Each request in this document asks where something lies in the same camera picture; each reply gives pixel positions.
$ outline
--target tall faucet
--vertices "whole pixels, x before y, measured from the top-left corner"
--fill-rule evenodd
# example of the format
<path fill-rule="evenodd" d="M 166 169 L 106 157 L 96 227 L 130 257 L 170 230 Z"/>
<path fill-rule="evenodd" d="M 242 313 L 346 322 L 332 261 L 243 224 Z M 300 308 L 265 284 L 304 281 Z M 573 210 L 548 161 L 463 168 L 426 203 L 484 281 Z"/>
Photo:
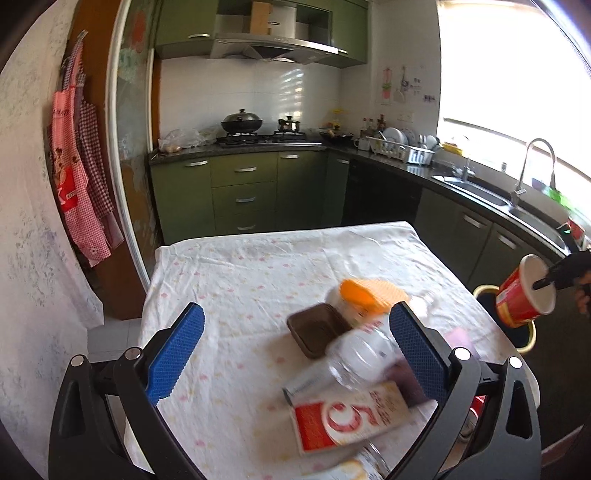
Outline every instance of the tall faucet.
<path fill-rule="evenodd" d="M 554 153 L 554 149 L 552 145 L 547 140 L 543 138 L 534 138 L 531 142 L 529 142 L 525 146 L 525 159 L 523 161 L 523 168 L 521 169 L 521 175 L 519 176 L 519 181 L 515 184 L 515 190 L 511 192 L 511 206 L 513 208 L 517 208 L 519 204 L 519 197 L 525 193 L 525 189 L 523 188 L 523 175 L 525 174 L 525 165 L 527 163 L 527 155 L 530 153 L 530 148 L 536 142 L 542 142 L 546 144 L 548 149 L 550 150 L 550 156 L 552 157 L 552 175 L 550 177 L 550 188 L 556 189 L 556 176 L 554 175 L 554 166 L 556 165 L 556 154 Z"/>

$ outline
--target green cabinet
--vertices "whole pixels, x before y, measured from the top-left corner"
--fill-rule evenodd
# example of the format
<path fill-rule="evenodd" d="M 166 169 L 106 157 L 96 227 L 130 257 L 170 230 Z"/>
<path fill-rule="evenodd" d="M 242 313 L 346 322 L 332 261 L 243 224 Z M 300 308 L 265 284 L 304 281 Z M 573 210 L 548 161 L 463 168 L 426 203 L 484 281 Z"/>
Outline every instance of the green cabinet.
<path fill-rule="evenodd" d="M 276 153 L 223 155 L 212 160 L 212 187 L 275 181 Z"/>
<path fill-rule="evenodd" d="M 492 222 L 423 189 L 414 227 L 431 251 L 466 284 L 484 249 Z"/>
<path fill-rule="evenodd" d="M 343 219 L 349 159 L 336 153 L 329 154 L 324 183 L 324 208 L 321 225 L 323 228 L 339 226 Z"/>
<path fill-rule="evenodd" d="M 209 160 L 195 158 L 151 167 L 164 242 L 215 235 Z"/>
<path fill-rule="evenodd" d="M 331 1 L 331 45 L 339 49 L 339 54 L 332 55 L 321 63 L 344 68 L 367 62 L 368 6 L 363 3 L 349 0 Z"/>
<path fill-rule="evenodd" d="M 164 0 L 156 52 L 162 59 L 209 53 L 214 36 L 217 0 Z"/>
<path fill-rule="evenodd" d="M 480 285 L 500 286 L 517 268 L 521 259 L 529 254 L 539 254 L 517 236 L 494 224 L 476 268 L 467 283 L 474 291 Z"/>
<path fill-rule="evenodd" d="M 280 152 L 278 157 L 277 229 L 319 228 L 326 182 L 326 153 Z"/>
<path fill-rule="evenodd" d="M 246 183 L 213 189 L 216 218 L 251 212 L 275 212 L 277 182 Z"/>

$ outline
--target pot lid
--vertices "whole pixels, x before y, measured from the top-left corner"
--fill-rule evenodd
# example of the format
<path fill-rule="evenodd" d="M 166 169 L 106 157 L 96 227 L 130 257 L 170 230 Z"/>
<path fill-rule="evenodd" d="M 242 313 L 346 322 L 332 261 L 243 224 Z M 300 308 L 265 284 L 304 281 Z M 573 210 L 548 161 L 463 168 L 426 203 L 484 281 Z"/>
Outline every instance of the pot lid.
<path fill-rule="evenodd" d="M 246 122 L 250 120 L 260 120 L 260 117 L 255 113 L 248 113 L 241 108 L 238 113 L 228 115 L 223 121 L 224 122 Z"/>

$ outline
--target dishwasher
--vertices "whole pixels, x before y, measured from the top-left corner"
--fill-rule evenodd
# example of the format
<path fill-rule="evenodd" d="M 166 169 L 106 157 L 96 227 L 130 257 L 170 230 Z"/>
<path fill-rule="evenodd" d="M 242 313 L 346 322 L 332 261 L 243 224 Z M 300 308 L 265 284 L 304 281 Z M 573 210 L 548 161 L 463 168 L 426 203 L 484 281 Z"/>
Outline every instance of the dishwasher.
<path fill-rule="evenodd" d="M 387 168 L 351 159 L 342 226 L 414 223 L 422 187 Z"/>

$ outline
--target window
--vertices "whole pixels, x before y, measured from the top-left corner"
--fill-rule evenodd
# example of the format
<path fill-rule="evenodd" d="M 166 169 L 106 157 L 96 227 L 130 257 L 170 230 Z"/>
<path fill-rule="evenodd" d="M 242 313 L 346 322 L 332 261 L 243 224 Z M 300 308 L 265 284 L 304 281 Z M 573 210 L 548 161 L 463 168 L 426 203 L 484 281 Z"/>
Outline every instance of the window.
<path fill-rule="evenodd" d="M 519 141 L 545 138 L 557 189 L 591 218 L 591 78 L 571 42 L 536 7 L 500 0 L 442 1 L 439 23 L 441 141 L 518 178 Z M 549 156 L 531 152 L 524 181 L 548 185 L 550 173 Z"/>

